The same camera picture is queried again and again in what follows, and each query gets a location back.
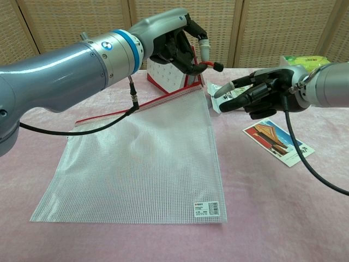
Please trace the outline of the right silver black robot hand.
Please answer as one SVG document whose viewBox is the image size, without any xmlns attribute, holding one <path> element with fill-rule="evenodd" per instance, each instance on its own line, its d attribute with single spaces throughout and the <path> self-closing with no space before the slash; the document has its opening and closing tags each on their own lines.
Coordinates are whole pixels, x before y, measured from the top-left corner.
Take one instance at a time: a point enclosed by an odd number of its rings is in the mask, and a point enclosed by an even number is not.
<svg viewBox="0 0 349 262">
<path fill-rule="evenodd" d="M 253 120 L 273 116 L 285 109 L 290 112 L 301 112 L 307 109 L 310 103 L 293 87 L 307 75 L 308 72 L 301 65 L 260 69 L 248 76 L 228 82 L 218 89 L 213 97 L 217 99 L 230 91 L 249 86 L 248 90 L 237 97 L 221 103 L 219 110 L 230 112 L 243 108 Z"/>
</svg>

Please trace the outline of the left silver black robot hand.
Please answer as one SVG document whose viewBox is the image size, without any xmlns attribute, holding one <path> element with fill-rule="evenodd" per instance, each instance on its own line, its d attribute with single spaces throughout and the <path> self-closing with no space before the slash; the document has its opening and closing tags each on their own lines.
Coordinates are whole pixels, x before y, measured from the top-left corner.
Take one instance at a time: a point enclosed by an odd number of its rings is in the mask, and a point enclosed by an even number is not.
<svg viewBox="0 0 349 262">
<path fill-rule="evenodd" d="M 207 40 L 207 32 L 191 19 L 185 8 L 174 8 L 142 19 L 129 33 L 137 37 L 143 47 L 143 61 L 151 59 L 159 64 L 171 63 L 182 73 L 196 76 L 207 69 L 206 64 L 194 64 L 194 52 L 186 34 L 197 40 Z"/>
</svg>

